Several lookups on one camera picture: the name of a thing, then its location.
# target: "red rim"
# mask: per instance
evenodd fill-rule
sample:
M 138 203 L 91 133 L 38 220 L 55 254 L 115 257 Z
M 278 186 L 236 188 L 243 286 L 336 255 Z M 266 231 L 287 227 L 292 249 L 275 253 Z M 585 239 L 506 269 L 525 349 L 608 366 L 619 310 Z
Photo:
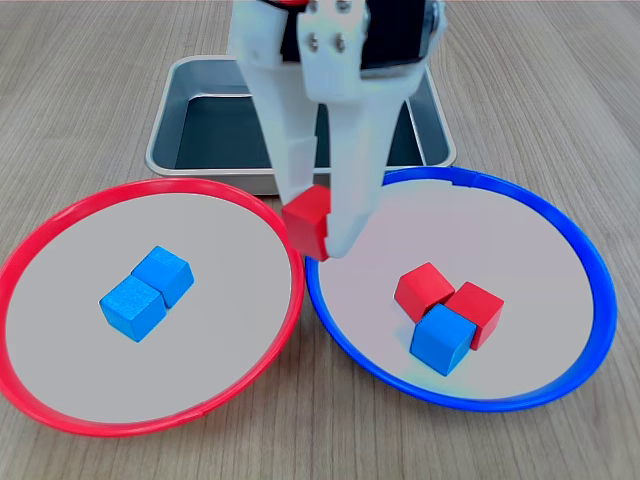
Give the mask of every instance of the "red rim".
M 14 289 L 35 256 L 57 235 L 89 215 L 120 202 L 161 193 L 193 193 L 227 200 L 262 218 L 282 241 L 291 264 L 291 300 L 284 323 L 269 350 L 240 380 L 224 392 L 175 415 L 139 423 L 89 422 L 53 410 L 35 398 L 17 377 L 7 352 L 7 312 Z M 11 254 L 0 270 L 0 390 L 23 413 L 34 420 L 68 433 L 98 437 L 124 437 L 155 433 L 200 418 L 228 402 L 247 388 L 279 355 L 293 333 L 304 299 L 302 259 L 287 239 L 281 218 L 256 197 L 234 187 L 203 179 L 173 178 L 144 180 L 117 186 L 64 209 L 41 225 Z

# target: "robotic arm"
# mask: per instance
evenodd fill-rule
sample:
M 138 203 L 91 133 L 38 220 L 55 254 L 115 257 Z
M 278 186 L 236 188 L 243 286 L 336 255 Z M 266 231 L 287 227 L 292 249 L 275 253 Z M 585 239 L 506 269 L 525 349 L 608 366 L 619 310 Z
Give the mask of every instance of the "robotic arm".
M 330 257 L 348 253 L 376 209 L 400 110 L 445 28 L 434 0 L 234 1 L 231 48 L 284 205 L 313 185 L 327 106 Z

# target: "blue rim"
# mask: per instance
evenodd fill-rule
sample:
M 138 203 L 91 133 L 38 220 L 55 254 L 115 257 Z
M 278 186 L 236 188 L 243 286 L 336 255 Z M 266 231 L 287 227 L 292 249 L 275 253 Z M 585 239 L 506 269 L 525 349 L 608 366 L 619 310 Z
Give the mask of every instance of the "blue rim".
M 545 217 L 567 239 L 580 258 L 593 295 L 593 327 L 587 345 L 575 363 L 559 378 L 532 392 L 495 400 L 469 400 L 434 393 L 400 380 L 358 351 L 333 320 L 320 290 L 318 262 L 306 259 L 307 288 L 320 320 L 334 340 L 361 367 L 383 382 L 421 400 L 444 407 L 475 412 L 510 412 L 538 407 L 557 400 L 586 382 L 604 362 L 616 332 L 618 307 L 611 275 L 602 257 L 580 228 L 556 207 L 534 193 L 505 180 L 459 167 L 416 167 L 387 173 L 383 185 L 410 180 L 447 180 L 453 185 L 480 188 L 513 198 Z

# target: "white plate surface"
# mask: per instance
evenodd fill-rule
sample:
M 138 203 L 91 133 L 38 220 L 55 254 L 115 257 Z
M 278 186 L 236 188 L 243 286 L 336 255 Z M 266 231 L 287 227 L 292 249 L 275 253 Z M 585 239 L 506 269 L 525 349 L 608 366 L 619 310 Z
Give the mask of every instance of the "white plate surface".
M 142 342 L 100 299 L 160 245 L 194 286 Z M 17 376 L 47 406 L 103 423 L 158 419 L 223 392 L 264 355 L 291 296 L 285 247 L 260 217 L 205 195 L 118 203 L 58 235 L 31 262 L 7 316 Z
M 459 288 L 505 301 L 498 328 L 444 377 L 409 353 L 414 324 L 393 299 L 398 279 L 433 263 Z M 349 254 L 318 266 L 324 301 L 353 346 L 416 387 L 488 400 L 543 387 L 580 356 L 593 325 L 588 277 L 571 245 L 526 205 L 442 180 L 387 185 Z

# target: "blue cube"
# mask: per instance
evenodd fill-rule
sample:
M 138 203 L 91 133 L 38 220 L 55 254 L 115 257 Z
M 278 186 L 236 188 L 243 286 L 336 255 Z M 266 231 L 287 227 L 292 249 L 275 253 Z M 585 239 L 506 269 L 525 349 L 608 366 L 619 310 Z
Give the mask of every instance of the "blue cube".
M 410 352 L 447 376 L 471 347 L 476 325 L 444 305 L 436 305 L 416 325 Z
M 100 300 L 100 307 L 109 324 L 135 342 L 146 337 L 167 315 L 160 292 L 132 276 Z
M 158 290 L 167 308 L 173 308 L 195 282 L 189 264 L 162 247 L 155 247 L 131 275 Z

